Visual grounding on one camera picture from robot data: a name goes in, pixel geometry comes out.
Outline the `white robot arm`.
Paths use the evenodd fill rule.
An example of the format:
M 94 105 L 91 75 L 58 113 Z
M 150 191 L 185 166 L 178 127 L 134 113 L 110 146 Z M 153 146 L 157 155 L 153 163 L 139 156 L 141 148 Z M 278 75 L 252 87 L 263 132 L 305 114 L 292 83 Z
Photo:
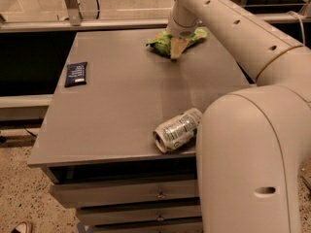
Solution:
M 196 138 L 204 233 L 301 233 L 298 173 L 311 155 L 311 49 L 230 0 L 175 0 L 168 30 L 199 23 L 254 81 L 205 111 Z

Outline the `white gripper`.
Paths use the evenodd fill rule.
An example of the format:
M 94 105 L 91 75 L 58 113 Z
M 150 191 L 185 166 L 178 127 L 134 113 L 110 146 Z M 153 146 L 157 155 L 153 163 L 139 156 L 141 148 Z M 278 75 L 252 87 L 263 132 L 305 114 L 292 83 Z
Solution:
M 171 39 L 170 57 L 178 59 L 187 48 L 188 40 L 197 28 L 198 17 L 176 0 L 170 12 L 166 30 Z

